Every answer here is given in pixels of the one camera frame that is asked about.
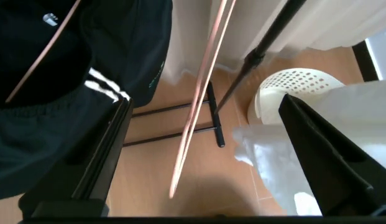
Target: tile floor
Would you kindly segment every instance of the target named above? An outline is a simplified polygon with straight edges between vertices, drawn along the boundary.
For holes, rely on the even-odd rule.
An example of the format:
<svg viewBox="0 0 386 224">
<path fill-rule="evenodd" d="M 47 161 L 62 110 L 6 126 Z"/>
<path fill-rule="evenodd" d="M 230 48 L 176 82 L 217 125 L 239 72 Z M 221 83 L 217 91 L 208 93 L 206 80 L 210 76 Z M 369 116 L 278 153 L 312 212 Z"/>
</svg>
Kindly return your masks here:
<svg viewBox="0 0 386 224">
<path fill-rule="evenodd" d="M 291 59 L 276 59 L 255 70 L 228 101 L 220 118 L 226 147 L 218 148 L 214 133 L 193 136 L 183 173 L 173 199 L 168 198 L 180 138 L 122 150 L 108 195 L 110 216 L 229 216 L 284 215 L 256 171 L 234 159 L 232 129 L 247 124 L 246 111 L 257 87 L 267 76 L 286 68 L 305 67 L 334 75 L 345 84 L 362 82 L 351 48 L 306 50 Z M 216 70 L 213 86 L 219 102 L 235 74 Z M 135 113 L 191 101 L 195 77 L 185 75 L 178 85 L 160 82 L 150 104 Z M 189 108 L 134 118 L 126 142 L 179 132 Z M 211 125 L 208 105 L 201 109 L 198 126 Z M 0 223 L 21 219 L 19 197 L 0 200 Z"/>
</svg>

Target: plastic bag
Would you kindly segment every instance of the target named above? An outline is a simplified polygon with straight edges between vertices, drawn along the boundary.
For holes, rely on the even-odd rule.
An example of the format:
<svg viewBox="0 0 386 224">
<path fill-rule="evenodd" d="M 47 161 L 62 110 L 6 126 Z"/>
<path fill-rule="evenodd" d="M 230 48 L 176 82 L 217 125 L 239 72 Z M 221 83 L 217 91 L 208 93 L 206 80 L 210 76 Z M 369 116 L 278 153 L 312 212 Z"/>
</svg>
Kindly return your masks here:
<svg viewBox="0 0 386 224">
<path fill-rule="evenodd" d="M 318 101 L 307 103 L 386 168 L 386 81 L 333 89 Z M 297 194 L 313 194 L 282 124 L 237 128 L 233 136 L 239 143 L 236 159 L 257 169 L 288 215 L 302 211 L 298 204 L 306 211 L 317 211 L 317 205 L 309 200 L 309 207 L 295 202 Z"/>
</svg>

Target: pink cord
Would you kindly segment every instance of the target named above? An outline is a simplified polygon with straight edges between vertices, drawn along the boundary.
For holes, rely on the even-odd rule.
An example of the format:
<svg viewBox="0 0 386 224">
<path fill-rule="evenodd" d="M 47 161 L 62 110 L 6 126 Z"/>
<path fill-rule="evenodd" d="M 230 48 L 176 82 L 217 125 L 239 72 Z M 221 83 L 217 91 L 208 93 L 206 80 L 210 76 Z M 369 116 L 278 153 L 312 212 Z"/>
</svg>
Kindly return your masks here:
<svg viewBox="0 0 386 224">
<path fill-rule="evenodd" d="M 81 2 L 81 0 L 76 0 L 73 7 L 70 9 L 70 11 L 68 12 L 66 18 L 64 18 L 64 21 L 62 22 L 62 24 L 60 25 L 60 27 L 56 30 L 56 33 L 55 35 L 53 35 L 53 37 L 50 39 L 49 43 L 46 45 L 46 47 L 44 48 L 44 50 L 41 52 L 41 54 L 37 57 L 37 59 L 35 59 L 35 61 L 33 62 L 33 64 L 31 65 L 31 67 L 28 69 L 28 71 L 24 74 L 24 76 L 21 78 L 21 80 L 19 81 L 19 83 L 16 85 L 16 87 L 13 89 L 13 91 L 11 92 L 11 94 L 7 97 L 5 103 L 8 103 L 10 102 L 14 96 L 16 95 L 16 93 L 20 90 L 21 86 L 24 84 L 24 82 L 31 76 L 32 72 L 34 72 L 34 70 L 37 68 L 38 64 L 42 61 L 42 59 L 46 56 L 46 54 L 48 53 L 48 51 L 50 50 L 50 48 L 52 48 L 53 44 L 55 43 L 55 41 L 58 39 L 58 37 L 60 36 L 60 34 L 62 33 L 64 27 L 67 25 L 68 21 L 70 20 L 71 16 L 74 14 L 75 12 L 75 9 L 78 7 L 79 3 Z"/>
<path fill-rule="evenodd" d="M 216 50 L 215 50 L 214 56 L 212 58 L 211 66 L 209 68 L 209 71 L 208 71 L 208 74 L 207 74 L 207 77 L 205 80 L 205 84 L 204 84 L 203 88 L 201 89 L 204 70 L 206 68 L 206 64 L 207 64 L 207 61 L 209 59 L 210 52 L 212 51 L 212 48 L 213 48 L 214 40 L 215 40 L 216 34 L 218 32 L 218 28 L 219 28 L 219 25 L 221 22 L 224 8 L 226 7 L 226 2 L 227 2 L 227 0 L 222 0 L 222 2 L 221 2 L 221 5 L 220 5 L 219 11 L 218 11 L 218 15 L 216 16 L 216 20 L 213 24 L 211 35 L 209 36 L 209 41 L 208 41 L 208 44 L 206 46 L 203 61 L 201 63 L 201 67 L 200 67 L 200 70 L 198 72 L 198 78 L 197 78 L 197 82 L 196 82 L 196 90 L 195 90 L 194 99 L 193 99 L 193 102 L 191 104 L 191 109 L 189 112 L 188 120 L 187 120 L 185 128 L 183 130 L 182 140 L 180 142 L 179 152 L 177 155 L 177 161 L 175 164 L 175 168 L 173 170 L 173 176 L 172 176 L 172 182 L 171 182 L 170 194 L 169 194 L 170 198 L 172 198 L 173 195 L 175 194 L 176 187 L 177 187 L 178 181 L 180 179 L 180 175 L 182 174 L 182 169 L 183 169 L 183 165 L 184 165 L 185 160 L 186 160 L 188 147 L 190 145 L 191 137 L 193 135 L 193 131 L 194 131 L 196 122 L 198 120 L 198 115 L 200 114 L 201 105 L 202 105 L 202 102 L 203 102 L 204 97 L 205 97 L 205 93 L 206 93 L 205 90 L 206 90 L 208 83 L 209 83 L 209 80 L 211 78 L 211 74 L 212 74 L 212 70 L 213 70 L 213 67 L 214 67 L 214 64 L 216 61 L 216 57 L 218 56 L 219 49 L 220 49 L 220 46 L 221 46 L 221 43 L 222 43 L 222 40 L 224 37 L 224 33 L 226 31 L 227 24 L 229 23 L 232 9 L 234 7 L 236 0 L 232 0 L 229 13 L 227 15 L 226 21 L 224 23 L 224 27 L 222 29 L 221 36 L 219 38 L 219 42 L 216 46 Z M 199 102 L 197 102 L 198 95 L 200 93 L 201 93 L 200 100 L 199 100 Z M 193 124 L 191 125 L 191 119 L 193 117 L 194 117 Z"/>
</svg>

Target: black baseboard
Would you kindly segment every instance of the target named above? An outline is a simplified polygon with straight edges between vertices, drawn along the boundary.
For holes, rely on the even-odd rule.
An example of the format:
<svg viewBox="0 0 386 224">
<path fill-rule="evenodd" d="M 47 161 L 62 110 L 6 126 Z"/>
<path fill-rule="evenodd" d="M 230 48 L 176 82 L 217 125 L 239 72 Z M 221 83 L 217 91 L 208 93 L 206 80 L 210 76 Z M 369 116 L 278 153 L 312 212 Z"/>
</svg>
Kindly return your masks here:
<svg viewBox="0 0 386 224">
<path fill-rule="evenodd" d="M 352 48 L 364 81 L 379 80 L 365 41 L 360 42 Z"/>
</svg>

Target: white plastic basket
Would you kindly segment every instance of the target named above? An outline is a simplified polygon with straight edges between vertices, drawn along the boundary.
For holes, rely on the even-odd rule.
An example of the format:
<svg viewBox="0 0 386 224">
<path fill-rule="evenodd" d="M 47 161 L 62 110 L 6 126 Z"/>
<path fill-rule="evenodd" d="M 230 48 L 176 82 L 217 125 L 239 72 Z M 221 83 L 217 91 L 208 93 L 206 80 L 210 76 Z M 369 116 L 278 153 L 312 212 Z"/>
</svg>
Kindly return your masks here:
<svg viewBox="0 0 386 224">
<path fill-rule="evenodd" d="M 328 90 L 341 86 L 344 84 L 330 74 L 315 69 L 291 68 L 279 71 L 260 84 L 248 108 L 248 122 L 280 124 L 282 120 L 278 108 L 286 93 L 310 102 Z"/>
</svg>

